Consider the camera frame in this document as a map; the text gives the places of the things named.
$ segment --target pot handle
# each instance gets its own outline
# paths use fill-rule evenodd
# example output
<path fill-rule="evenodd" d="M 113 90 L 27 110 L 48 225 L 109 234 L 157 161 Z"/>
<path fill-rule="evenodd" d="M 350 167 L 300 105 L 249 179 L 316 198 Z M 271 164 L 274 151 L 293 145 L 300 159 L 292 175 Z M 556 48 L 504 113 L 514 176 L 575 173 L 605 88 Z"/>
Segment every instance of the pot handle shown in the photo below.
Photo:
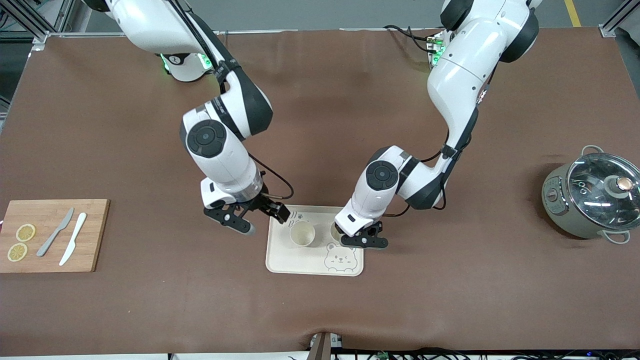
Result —
<path fill-rule="evenodd" d="M 602 148 L 601 148 L 601 147 L 599 147 L 599 146 L 596 146 L 596 145 L 587 145 L 587 146 L 585 146 L 585 147 L 583 147 L 583 148 L 582 148 L 582 151 L 580 152 L 580 156 L 584 156 L 584 151 L 585 151 L 586 149 L 593 149 L 593 150 L 595 150 L 596 152 L 604 152 L 604 150 L 602 150 Z"/>
<path fill-rule="evenodd" d="M 623 245 L 629 242 L 629 239 L 631 239 L 631 235 L 629 234 L 628 231 L 622 231 L 622 232 L 612 232 L 612 231 L 606 231 L 606 230 L 600 230 L 598 232 L 598 234 L 602 235 L 603 238 L 607 239 L 609 242 L 614 243 L 616 245 Z M 609 235 L 613 235 L 613 234 L 620 234 L 620 235 L 624 235 L 625 239 L 623 241 L 616 241 L 613 240 Z"/>

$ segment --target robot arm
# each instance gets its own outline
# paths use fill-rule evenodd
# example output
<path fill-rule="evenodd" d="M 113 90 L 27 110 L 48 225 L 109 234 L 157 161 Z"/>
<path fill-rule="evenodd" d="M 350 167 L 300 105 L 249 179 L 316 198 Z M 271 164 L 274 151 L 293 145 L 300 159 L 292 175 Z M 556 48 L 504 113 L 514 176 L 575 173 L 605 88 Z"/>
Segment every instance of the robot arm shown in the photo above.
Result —
<path fill-rule="evenodd" d="M 271 104 L 209 26 L 176 0 L 90 3 L 99 11 L 108 8 L 134 45 L 168 60 L 172 76 L 180 81 L 194 81 L 205 73 L 200 54 L 213 62 L 222 94 L 184 114 L 180 126 L 185 150 L 206 175 L 200 183 L 204 213 L 242 234 L 255 230 L 243 218 L 247 211 L 259 209 L 285 222 L 289 210 L 266 195 L 262 174 L 242 145 L 269 127 Z"/>
<path fill-rule="evenodd" d="M 413 209 L 430 209 L 440 201 L 471 139 L 484 84 L 498 61 L 517 60 L 538 35 L 538 20 L 529 5 L 525 0 L 446 0 L 440 16 L 447 27 L 446 50 L 429 75 L 427 90 L 447 123 L 449 137 L 433 167 L 397 146 L 374 154 L 335 217 L 343 245 L 385 248 L 387 239 L 378 236 L 380 218 L 394 194 Z"/>

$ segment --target bear drawing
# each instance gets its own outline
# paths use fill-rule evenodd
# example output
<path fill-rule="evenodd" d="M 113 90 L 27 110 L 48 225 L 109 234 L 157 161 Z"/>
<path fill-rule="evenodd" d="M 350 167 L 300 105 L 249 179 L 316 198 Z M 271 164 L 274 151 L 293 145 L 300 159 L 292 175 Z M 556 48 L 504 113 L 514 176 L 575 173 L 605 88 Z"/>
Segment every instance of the bear drawing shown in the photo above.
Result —
<path fill-rule="evenodd" d="M 334 269 L 338 272 L 353 272 L 358 266 L 355 256 L 356 249 L 342 247 L 336 243 L 329 243 L 326 249 L 327 254 L 324 259 L 324 265 L 327 269 Z"/>

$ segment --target white knife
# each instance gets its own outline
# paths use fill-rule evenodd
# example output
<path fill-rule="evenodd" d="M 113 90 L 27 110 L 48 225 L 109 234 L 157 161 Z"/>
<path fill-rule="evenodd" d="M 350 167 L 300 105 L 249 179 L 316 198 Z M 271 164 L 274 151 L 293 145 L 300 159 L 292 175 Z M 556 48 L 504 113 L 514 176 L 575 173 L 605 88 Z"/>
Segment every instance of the white knife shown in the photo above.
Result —
<path fill-rule="evenodd" d="M 80 229 L 82 228 L 82 225 L 84 224 L 84 220 L 86 219 L 86 213 L 80 213 L 80 215 L 78 215 L 78 220 L 76 221 L 76 228 L 74 229 L 74 233 L 71 235 L 71 240 L 69 240 L 69 245 L 67 245 L 67 249 L 65 250 L 65 254 L 62 255 L 62 260 L 60 260 L 60 266 L 64 265 L 67 260 L 69 260 L 69 258 L 71 257 L 71 254 L 73 254 L 74 250 L 76 249 L 76 238 L 78 236 L 78 233 L 80 232 Z"/>

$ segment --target pot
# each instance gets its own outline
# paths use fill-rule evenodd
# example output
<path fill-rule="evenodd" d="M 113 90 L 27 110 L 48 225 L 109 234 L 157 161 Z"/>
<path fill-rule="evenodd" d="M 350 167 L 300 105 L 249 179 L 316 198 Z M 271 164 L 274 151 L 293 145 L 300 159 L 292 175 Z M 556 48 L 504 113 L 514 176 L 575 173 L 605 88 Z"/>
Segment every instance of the pot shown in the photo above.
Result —
<path fill-rule="evenodd" d="M 585 154 L 587 149 L 596 152 Z M 542 203 L 551 220 L 567 233 L 625 244 L 631 238 L 629 231 L 640 225 L 639 184 L 637 167 L 587 145 L 580 158 L 547 176 Z M 623 239 L 612 239 L 614 234 Z"/>

